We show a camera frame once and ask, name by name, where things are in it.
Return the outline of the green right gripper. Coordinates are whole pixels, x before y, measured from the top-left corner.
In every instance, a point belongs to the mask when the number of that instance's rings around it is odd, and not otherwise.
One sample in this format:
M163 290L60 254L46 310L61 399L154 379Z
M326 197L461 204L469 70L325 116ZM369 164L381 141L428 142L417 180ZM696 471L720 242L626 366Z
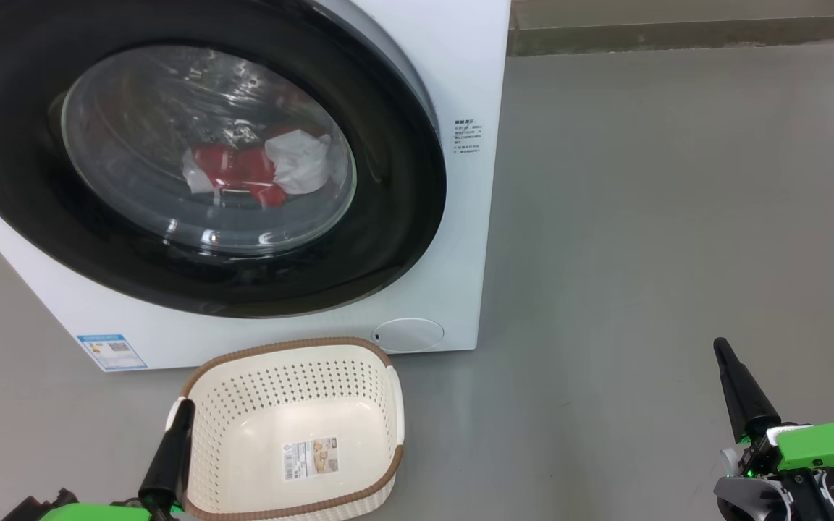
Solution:
M742 475L834 468L834 422L781 425L781 417L727 339L714 353L735 442L750 439L741 456Z

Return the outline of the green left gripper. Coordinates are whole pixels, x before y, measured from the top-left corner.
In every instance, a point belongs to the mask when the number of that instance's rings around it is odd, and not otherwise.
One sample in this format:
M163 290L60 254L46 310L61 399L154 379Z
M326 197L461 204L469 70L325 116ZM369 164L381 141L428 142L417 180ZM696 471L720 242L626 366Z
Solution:
M172 406L164 436L138 491L140 502L72 502L46 512L40 520L155 520L150 511L172 511L188 487L195 403L181 398Z

